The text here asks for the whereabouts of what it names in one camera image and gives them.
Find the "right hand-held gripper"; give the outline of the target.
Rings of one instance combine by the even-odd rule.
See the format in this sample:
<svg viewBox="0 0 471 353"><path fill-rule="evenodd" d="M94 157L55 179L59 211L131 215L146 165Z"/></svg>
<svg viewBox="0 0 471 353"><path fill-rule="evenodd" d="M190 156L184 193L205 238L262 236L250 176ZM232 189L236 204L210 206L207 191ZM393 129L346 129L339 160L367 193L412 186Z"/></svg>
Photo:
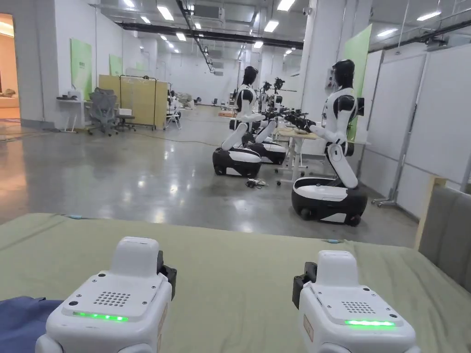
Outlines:
<svg viewBox="0 0 471 353"><path fill-rule="evenodd" d="M379 294L359 283L355 257L322 250L293 278L297 325L309 353L418 353L416 333Z"/></svg>

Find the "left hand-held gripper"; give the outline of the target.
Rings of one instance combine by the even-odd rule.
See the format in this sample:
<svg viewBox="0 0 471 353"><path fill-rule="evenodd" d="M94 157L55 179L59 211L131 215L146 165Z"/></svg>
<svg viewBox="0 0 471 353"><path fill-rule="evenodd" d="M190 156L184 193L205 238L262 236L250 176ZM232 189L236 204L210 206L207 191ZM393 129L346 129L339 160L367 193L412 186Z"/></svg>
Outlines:
<svg viewBox="0 0 471 353"><path fill-rule="evenodd" d="M47 318L37 353L158 353L176 291L158 241L124 237L108 271L88 278Z"/></svg>

